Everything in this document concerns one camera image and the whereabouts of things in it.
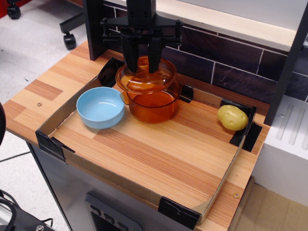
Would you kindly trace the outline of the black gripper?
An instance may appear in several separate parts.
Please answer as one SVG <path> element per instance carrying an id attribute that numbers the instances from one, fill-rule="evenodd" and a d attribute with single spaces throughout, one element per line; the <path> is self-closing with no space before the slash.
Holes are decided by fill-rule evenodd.
<path id="1" fill-rule="evenodd" d="M 162 17 L 156 13 L 155 0 L 128 0 L 127 15 L 103 18 L 104 43 L 121 43 L 127 68 L 137 71 L 139 44 L 148 44 L 149 73 L 158 70 L 163 46 L 182 42 L 183 22 Z"/>

